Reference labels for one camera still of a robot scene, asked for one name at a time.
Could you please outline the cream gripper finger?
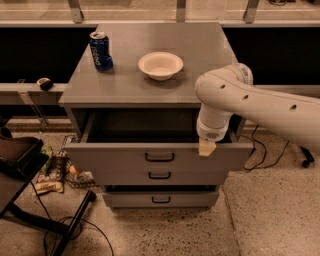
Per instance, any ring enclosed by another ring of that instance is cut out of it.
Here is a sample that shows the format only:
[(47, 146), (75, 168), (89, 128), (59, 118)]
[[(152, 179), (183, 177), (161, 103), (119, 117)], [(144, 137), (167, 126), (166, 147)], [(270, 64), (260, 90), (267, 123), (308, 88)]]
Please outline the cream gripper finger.
[(209, 140), (199, 139), (198, 152), (201, 157), (209, 157), (216, 149), (216, 143)]

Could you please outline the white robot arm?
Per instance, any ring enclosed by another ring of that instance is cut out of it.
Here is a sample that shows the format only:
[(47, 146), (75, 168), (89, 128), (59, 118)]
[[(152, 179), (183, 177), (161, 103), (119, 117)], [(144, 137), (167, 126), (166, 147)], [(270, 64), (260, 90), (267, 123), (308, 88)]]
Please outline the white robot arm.
[(201, 154), (210, 154), (237, 114), (314, 153), (320, 153), (320, 100), (256, 88), (244, 64), (201, 75), (195, 84), (201, 101), (197, 133)]

